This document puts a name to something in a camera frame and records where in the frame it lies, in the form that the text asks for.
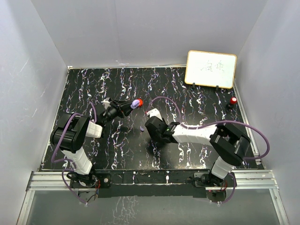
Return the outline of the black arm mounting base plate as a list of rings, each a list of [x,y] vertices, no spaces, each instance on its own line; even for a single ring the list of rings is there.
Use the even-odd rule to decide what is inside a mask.
[[[119,196],[192,196],[223,201],[236,187],[233,173],[220,179],[209,170],[95,171],[91,175],[69,172],[70,186],[92,189],[99,198]]]

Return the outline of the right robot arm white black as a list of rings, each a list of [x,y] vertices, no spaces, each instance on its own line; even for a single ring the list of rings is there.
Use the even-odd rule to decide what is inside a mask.
[[[218,158],[208,173],[190,179],[197,187],[222,187],[226,176],[241,166],[251,140],[231,122],[218,122],[203,128],[179,122],[169,125],[157,116],[150,117],[145,127],[157,143],[199,143],[214,148]]]

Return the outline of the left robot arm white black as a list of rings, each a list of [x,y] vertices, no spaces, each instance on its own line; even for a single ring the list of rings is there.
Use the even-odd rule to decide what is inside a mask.
[[[104,110],[99,114],[94,113],[93,120],[79,113],[64,114],[50,137],[50,143],[55,146],[51,162],[68,161],[72,169],[68,171],[67,177],[87,188],[94,187],[101,181],[83,148],[85,138],[101,138],[107,123],[117,117],[125,118],[143,105],[141,99],[120,101],[106,98],[102,103]]]

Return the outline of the purple round earbud case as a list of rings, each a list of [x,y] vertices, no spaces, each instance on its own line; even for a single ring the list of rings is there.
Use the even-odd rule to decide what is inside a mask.
[[[137,107],[139,107],[139,105],[140,105],[140,100],[139,99],[135,99],[133,102],[132,102],[132,104],[131,104],[131,108],[132,109],[136,109]]]

